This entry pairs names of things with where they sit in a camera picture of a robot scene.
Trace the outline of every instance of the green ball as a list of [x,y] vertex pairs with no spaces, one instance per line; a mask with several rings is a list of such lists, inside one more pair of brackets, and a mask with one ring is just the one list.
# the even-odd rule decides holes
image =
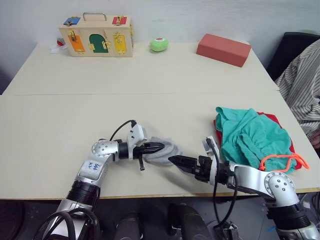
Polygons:
[[162,37],[157,37],[150,42],[150,48],[155,52],[161,52],[168,48],[168,40]]

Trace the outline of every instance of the gray wall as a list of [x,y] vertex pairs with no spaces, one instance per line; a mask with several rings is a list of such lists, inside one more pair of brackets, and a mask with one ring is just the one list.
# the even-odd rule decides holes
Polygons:
[[55,43],[66,17],[88,11],[131,15],[138,42],[196,42],[205,33],[248,41],[264,65],[284,32],[320,30],[320,0],[2,0],[1,84],[36,43]]

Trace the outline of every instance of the teal cloth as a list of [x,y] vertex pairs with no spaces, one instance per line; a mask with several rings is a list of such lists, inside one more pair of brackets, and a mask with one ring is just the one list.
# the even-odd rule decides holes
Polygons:
[[[225,160],[259,168],[261,160],[272,154],[291,155],[291,139],[287,131],[266,115],[255,110],[217,107],[215,127],[222,132],[221,152]],[[266,171],[287,167],[288,157],[269,158]],[[296,160],[291,161],[287,173],[295,170]]]

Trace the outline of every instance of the orange string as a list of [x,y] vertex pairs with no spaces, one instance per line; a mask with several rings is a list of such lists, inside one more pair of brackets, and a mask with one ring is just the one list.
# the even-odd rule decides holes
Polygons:
[[275,170],[275,171],[278,171],[278,172],[282,172],[282,173],[287,172],[289,170],[289,168],[290,168],[292,159],[295,159],[298,163],[300,163],[306,169],[310,168],[308,163],[304,160],[304,158],[302,156],[300,156],[297,153],[293,153],[292,155],[275,155],[275,154],[272,154],[272,155],[266,156],[265,158],[263,158],[261,160],[259,170],[261,170],[261,171],[265,171],[266,170],[265,161],[270,159],[270,158],[289,158],[288,162],[286,163],[286,168],[285,169]]

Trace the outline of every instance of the green door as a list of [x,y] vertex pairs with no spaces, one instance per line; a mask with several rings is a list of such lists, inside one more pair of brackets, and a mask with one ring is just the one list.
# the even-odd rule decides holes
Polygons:
[[108,53],[108,48],[104,47],[105,39],[103,36],[99,34],[91,34],[89,37],[89,41],[94,45],[94,53]]

